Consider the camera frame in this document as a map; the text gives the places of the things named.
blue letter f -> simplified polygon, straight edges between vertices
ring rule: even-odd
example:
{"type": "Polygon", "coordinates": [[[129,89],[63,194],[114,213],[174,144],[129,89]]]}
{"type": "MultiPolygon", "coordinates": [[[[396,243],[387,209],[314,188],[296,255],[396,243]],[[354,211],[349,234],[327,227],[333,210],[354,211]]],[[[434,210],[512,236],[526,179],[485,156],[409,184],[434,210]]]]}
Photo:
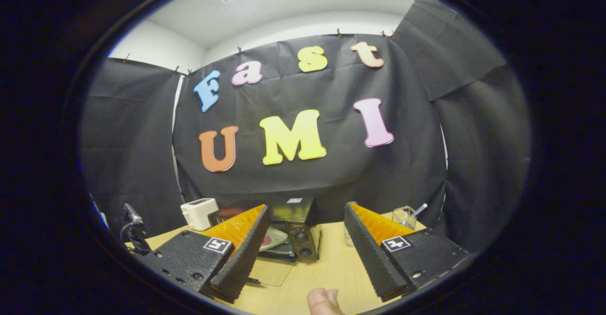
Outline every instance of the blue letter f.
{"type": "Polygon", "coordinates": [[[202,112],[208,110],[219,99],[219,95],[213,95],[211,91],[216,92],[219,90],[219,84],[215,78],[219,77],[220,74],[219,71],[213,70],[193,88],[193,92],[197,92],[200,101],[202,101],[202,112]]]}

human hand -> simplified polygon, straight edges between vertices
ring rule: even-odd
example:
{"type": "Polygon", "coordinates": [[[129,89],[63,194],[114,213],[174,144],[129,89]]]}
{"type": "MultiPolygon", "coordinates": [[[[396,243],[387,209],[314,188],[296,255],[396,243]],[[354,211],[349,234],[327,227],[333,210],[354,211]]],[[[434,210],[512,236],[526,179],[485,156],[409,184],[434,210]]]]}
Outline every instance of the human hand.
{"type": "Polygon", "coordinates": [[[312,289],[307,294],[310,315],[345,315],[339,308],[337,294],[337,289],[312,289]]]}

letter m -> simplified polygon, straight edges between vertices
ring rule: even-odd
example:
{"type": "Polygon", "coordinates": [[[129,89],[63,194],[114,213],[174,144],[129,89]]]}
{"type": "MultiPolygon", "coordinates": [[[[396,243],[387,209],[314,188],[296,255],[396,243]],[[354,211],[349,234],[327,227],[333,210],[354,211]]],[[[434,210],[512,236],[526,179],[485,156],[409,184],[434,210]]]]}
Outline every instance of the letter m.
{"type": "Polygon", "coordinates": [[[299,112],[294,120],[293,129],[290,130],[281,118],[272,116],[261,120],[259,125],[266,132],[266,156],[264,164],[278,164],[282,162],[282,155],[277,152],[280,146],[288,161],[294,159],[294,155],[301,142],[299,158],[309,160],[326,155],[326,149],[320,143],[317,119],[320,112],[314,109],[299,112]]]}

sticker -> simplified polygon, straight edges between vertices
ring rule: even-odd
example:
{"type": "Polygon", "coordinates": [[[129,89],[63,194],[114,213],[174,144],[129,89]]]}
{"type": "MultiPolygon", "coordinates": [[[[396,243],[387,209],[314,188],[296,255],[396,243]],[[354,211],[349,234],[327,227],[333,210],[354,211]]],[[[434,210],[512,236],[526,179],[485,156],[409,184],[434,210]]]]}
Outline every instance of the sticker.
{"type": "Polygon", "coordinates": [[[390,238],[390,239],[385,239],[383,241],[383,245],[385,245],[385,248],[387,248],[387,250],[389,250],[390,252],[402,250],[403,248],[408,248],[409,246],[412,246],[409,242],[407,242],[401,236],[390,238]]]}
{"type": "Polygon", "coordinates": [[[218,252],[220,254],[224,254],[227,248],[229,248],[231,242],[229,240],[223,240],[212,237],[206,244],[204,244],[204,248],[206,250],[211,250],[214,252],[218,252]]]}

black backdrop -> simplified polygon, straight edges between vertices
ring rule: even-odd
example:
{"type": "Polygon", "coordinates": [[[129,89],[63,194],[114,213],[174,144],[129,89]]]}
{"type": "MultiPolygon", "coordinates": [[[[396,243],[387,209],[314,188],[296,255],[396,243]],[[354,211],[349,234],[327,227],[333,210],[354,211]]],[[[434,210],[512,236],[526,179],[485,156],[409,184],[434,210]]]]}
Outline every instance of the black backdrop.
{"type": "MultiPolygon", "coordinates": [[[[255,200],[315,196],[321,221],[343,219],[343,206],[355,200],[386,212],[428,203],[424,216],[435,221],[444,199],[446,158],[440,125],[410,59],[391,39],[376,35],[311,36],[246,50],[216,61],[186,79],[176,110],[173,137],[180,185],[186,201],[214,197],[219,205],[255,200]],[[377,47],[385,65],[361,62],[352,45],[377,47]],[[329,63],[321,71],[302,72],[297,52],[318,45],[329,63]],[[234,86],[235,68],[257,60],[263,78],[234,86]],[[218,101],[206,112],[194,87],[211,71],[221,76],[218,101]],[[379,110],[394,141],[366,147],[366,130],[353,104],[379,98],[379,110]],[[279,116],[291,128],[303,110],[320,112],[318,132],[325,157],[265,166],[265,131],[259,122],[279,116]],[[198,135],[236,125],[236,162],[225,172],[210,172],[201,162],[198,135]]],[[[223,158],[224,139],[215,138],[215,156],[223,158]]]]}
{"type": "Polygon", "coordinates": [[[393,40],[444,131],[448,235],[482,250],[513,214],[530,166],[533,134],[517,75],[486,35],[437,0],[415,0],[393,40]]]}
{"type": "Polygon", "coordinates": [[[179,75],[110,58],[84,101],[80,153],[84,179],[114,235],[124,203],[158,235],[186,224],[171,153],[171,126],[179,75]]]}

